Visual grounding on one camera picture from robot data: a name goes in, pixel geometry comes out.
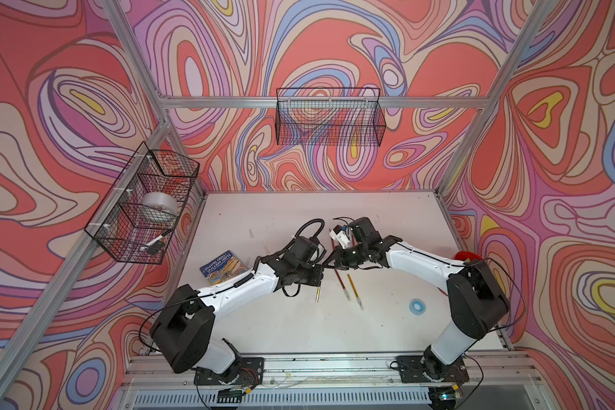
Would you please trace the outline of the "red knife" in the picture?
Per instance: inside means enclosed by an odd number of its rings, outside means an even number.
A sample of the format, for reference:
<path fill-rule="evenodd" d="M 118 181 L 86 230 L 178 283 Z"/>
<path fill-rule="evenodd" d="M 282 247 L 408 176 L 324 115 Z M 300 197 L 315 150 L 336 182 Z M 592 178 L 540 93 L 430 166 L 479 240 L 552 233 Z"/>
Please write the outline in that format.
<path fill-rule="evenodd" d="M 337 277 L 337 279 L 338 279 L 338 282 L 340 283 L 340 286 L 341 286 L 341 288 L 342 288 L 343 294 L 345 295 L 345 297 L 347 298 L 347 300 L 348 300 L 349 302 L 351 302 L 350 293 L 349 293 L 349 291 L 347 290 L 347 288 L 346 288 L 346 286 L 345 286 L 345 284 L 344 284 L 344 282 L 343 282 L 342 276 L 340 275 L 339 271 L 338 271 L 338 270 L 336 270 L 336 269 L 335 269 L 335 273 L 336 273 L 336 277 Z"/>

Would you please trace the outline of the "small object in left basket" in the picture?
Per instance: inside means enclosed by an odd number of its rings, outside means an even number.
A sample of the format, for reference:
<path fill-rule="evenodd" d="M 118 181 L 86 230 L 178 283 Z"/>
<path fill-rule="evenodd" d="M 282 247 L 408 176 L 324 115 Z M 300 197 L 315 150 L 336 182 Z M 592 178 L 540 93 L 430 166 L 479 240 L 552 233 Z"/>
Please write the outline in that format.
<path fill-rule="evenodd" d="M 154 256 L 158 254 L 164 248 L 164 246 L 165 246 L 165 243 L 163 242 L 163 236 L 160 235 L 158 237 L 155 237 L 153 240 L 151 240 L 147 244 L 142 245 L 139 248 L 139 251 L 145 252 L 148 255 Z"/>

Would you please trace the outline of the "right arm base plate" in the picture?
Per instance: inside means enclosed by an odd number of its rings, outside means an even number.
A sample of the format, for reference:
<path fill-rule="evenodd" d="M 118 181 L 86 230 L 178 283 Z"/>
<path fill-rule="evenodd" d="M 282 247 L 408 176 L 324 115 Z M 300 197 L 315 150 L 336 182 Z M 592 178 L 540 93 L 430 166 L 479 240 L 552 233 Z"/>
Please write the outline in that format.
<path fill-rule="evenodd" d="M 423 359 L 422 355 L 400 355 L 389 364 L 389 369 L 399 372 L 403 384 L 465 384 L 470 380 L 462 356 L 438 370 L 437 376 L 428 374 Z"/>

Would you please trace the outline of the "blue treehouse paperback book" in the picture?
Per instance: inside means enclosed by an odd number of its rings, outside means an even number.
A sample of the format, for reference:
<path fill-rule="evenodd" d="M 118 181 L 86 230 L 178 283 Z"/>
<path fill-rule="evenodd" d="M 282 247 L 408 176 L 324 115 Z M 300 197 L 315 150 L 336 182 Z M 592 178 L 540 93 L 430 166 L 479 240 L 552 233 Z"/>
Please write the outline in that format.
<path fill-rule="evenodd" d="M 200 267 L 200 272 L 210 285 L 218 285 L 248 270 L 244 263 L 228 250 Z"/>

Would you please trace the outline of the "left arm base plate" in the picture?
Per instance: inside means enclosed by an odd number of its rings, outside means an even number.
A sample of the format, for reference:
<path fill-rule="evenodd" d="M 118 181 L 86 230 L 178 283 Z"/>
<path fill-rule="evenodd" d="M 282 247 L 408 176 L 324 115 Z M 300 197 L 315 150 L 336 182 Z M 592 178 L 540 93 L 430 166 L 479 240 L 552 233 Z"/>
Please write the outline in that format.
<path fill-rule="evenodd" d="M 263 381 L 265 359 L 261 356 L 237 358 L 222 374 L 197 368 L 194 384 L 197 386 L 257 386 Z"/>

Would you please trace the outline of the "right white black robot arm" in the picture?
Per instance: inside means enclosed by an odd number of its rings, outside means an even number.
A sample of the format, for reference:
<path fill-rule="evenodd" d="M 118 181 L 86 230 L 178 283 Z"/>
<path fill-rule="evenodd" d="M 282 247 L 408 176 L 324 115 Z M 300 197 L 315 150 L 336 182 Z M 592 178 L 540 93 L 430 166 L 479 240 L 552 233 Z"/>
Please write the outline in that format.
<path fill-rule="evenodd" d="M 440 382 L 471 346 L 482 340 L 510 311 L 510 302 L 485 261 L 459 261 L 413 247 L 400 237 L 382 237 L 362 217 L 329 231 L 333 251 L 326 266 L 336 270 L 392 268 L 409 273 L 444 292 L 451 319 L 423 353 L 420 370 Z"/>

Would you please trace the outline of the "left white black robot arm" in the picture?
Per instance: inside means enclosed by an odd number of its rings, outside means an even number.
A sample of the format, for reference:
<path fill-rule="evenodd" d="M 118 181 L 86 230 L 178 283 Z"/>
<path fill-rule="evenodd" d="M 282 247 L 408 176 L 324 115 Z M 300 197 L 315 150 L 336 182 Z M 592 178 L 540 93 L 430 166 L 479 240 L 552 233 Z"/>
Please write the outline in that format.
<path fill-rule="evenodd" d="M 199 290 L 182 285 L 160 310 L 150 329 L 152 341 L 175 373 L 193 368 L 228 376 L 239 367 L 239 352 L 213 337 L 219 320 L 288 286 L 317 286 L 323 279 L 317 237 L 295 236 L 283 249 L 259 256 L 253 268 Z"/>

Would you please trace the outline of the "red plastic cup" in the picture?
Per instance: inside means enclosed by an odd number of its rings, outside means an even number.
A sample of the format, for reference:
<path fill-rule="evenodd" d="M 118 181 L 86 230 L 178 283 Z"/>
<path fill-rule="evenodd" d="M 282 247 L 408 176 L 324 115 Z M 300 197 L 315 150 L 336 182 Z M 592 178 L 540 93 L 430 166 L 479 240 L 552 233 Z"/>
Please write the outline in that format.
<path fill-rule="evenodd" d="M 473 253 L 470 251 L 459 251 L 455 254 L 454 259 L 456 261 L 475 262 L 475 261 L 482 261 L 483 256 L 479 256 L 476 253 Z"/>

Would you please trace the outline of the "grey duct tape roll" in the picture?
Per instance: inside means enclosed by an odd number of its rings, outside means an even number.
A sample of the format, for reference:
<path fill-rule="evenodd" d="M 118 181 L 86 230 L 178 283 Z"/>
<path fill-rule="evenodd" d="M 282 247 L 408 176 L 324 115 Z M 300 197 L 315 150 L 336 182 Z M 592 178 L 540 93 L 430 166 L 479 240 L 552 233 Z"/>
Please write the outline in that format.
<path fill-rule="evenodd" d="M 177 200 L 163 192 L 145 194 L 139 207 L 141 217 L 150 223 L 167 224 L 179 215 Z"/>

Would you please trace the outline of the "blue tape roll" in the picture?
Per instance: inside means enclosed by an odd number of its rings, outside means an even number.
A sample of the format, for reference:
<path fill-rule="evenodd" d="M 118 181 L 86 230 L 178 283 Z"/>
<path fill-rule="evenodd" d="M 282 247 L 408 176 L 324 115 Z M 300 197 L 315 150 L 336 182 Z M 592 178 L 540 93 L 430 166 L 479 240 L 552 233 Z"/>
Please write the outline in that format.
<path fill-rule="evenodd" d="M 409 310 L 414 315 L 422 315 L 426 311 L 425 304 L 420 299 L 413 299 L 409 304 Z"/>

